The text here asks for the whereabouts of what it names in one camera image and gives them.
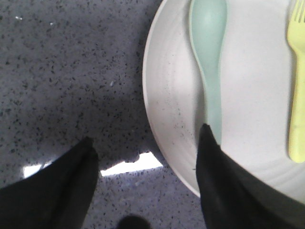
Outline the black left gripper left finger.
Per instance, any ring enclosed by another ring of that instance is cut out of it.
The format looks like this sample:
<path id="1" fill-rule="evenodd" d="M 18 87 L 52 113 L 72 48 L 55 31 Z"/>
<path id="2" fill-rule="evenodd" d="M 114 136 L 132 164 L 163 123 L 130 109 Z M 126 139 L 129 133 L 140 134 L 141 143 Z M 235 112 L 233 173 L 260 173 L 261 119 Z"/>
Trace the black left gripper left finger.
<path id="1" fill-rule="evenodd" d="M 80 229 L 98 179 L 89 137 L 36 174 L 0 190 L 2 229 Z"/>

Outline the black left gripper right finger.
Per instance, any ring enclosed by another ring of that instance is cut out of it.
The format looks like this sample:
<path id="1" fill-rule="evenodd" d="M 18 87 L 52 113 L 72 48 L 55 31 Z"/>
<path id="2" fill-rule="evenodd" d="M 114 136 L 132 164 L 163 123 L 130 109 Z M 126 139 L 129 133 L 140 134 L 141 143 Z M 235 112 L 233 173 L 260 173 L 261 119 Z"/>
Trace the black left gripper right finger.
<path id="1" fill-rule="evenodd" d="M 199 133 L 196 178 L 208 229 L 303 229 L 305 206 L 255 178 L 217 144 L 211 128 Z"/>

